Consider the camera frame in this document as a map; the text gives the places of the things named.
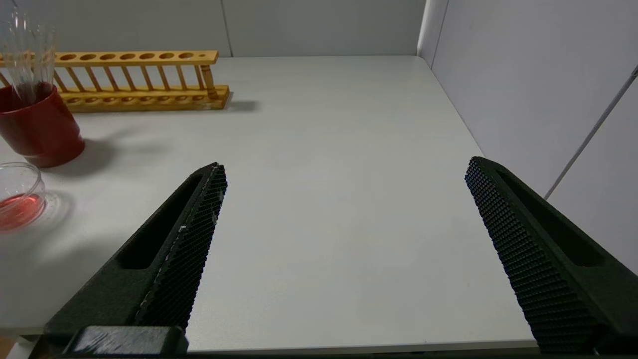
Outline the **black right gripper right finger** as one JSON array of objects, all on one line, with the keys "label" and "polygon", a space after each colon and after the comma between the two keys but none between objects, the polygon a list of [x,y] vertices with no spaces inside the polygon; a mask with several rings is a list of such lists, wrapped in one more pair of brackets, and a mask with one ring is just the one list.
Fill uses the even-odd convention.
[{"label": "black right gripper right finger", "polygon": [[636,274],[504,166],[472,157],[465,182],[540,352],[635,356]]}]

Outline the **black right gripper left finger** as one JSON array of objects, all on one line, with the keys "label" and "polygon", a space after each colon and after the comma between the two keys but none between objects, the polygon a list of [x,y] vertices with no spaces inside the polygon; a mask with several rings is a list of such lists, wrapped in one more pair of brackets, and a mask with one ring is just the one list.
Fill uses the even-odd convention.
[{"label": "black right gripper left finger", "polygon": [[188,325],[228,182],[212,163],[189,177],[46,323],[66,345],[88,326]]}]

